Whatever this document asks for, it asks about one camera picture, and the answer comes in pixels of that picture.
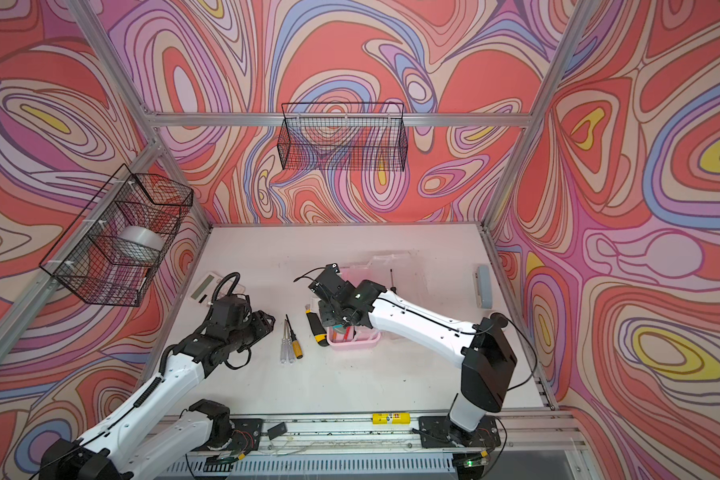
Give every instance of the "pink container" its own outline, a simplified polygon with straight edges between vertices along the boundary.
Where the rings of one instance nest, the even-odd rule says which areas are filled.
[[[382,332],[380,330],[359,326],[357,327],[356,335],[353,335],[354,331],[354,326],[348,326],[347,339],[344,340],[345,335],[336,331],[336,328],[331,326],[326,332],[328,344],[335,350],[361,350],[373,348],[378,341],[382,339]]]

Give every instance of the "wire basket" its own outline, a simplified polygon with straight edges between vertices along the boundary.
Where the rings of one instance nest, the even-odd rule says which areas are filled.
[[[284,170],[404,171],[408,133],[398,102],[282,104]]]
[[[193,199],[191,188],[168,178],[130,174],[58,267],[51,272],[40,262],[40,268],[83,302],[139,306]],[[144,229],[151,245],[125,235]]]

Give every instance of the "label on yellow tube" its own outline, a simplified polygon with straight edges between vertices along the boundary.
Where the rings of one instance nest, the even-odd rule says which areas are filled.
[[[410,413],[374,413],[373,424],[385,425],[388,423],[411,423]]]

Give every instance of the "robotic arm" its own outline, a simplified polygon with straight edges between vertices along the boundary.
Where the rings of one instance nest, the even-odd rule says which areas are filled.
[[[231,278],[232,286],[219,299]],[[248,296],[232,293],[239,280],[234,273],[219,283],[202,324],[163,352],[157,373],[125,403],[76,441],[59,439],[48,447],[40,480],[151,480],[193,448],[221,450],[230,444],[230,409],[211,400],[195,403],[171,427],[141,443],[173,404],[226,363],[232,351],[250,355],[251,347],[274,329],[273,317],[253,312]]]
[[[366,326],[397,333],[436,351],[461,369],[461,391],[447,417],[446,438],[469,445],[486,412],[499,412],[518,363],[496,312],[479,325],[461,322],[407,302],[378,283],[357,287],[326,265],[309,289],[320,298],[324,326]]]

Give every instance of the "white table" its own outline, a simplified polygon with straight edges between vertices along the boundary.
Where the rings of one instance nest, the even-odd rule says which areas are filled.
[[[217,367],[170,414],[201,398],[228,405],[235,415],[448,410],[459,390],[458,369],[407,339],[382,338],[372,350],[350,352],[318,346],[304,314],[312,294],[309,282],[293,283],[317,266],[365,262],[374,254],[409,250],[417,252],[427,281],[429,297],[423,307],[471,322],[490,314],[478,308],[475,298],[474,273],[490,261],[472,224],[214,228],[190,285],[209,271],[221,276],[238,271],[252,308],[268,312],[277,323],[275,331],[253,347],[248,366],[236,371]],[[495,278],[492,285],[494,310],[508,315]],[[206,312],[187,297],[167,344],[190,334]],[[292,365],[279,362],[286,314],[304,351],[304,358]],[[522,339],[512,326],[504,333],[518,357],[515,385],[530,369],[520,348]],[[233,365],[244,361],[245,354],[230,357]],[[504,408],[542,406],[535,382],[512,390],[504,400]]]

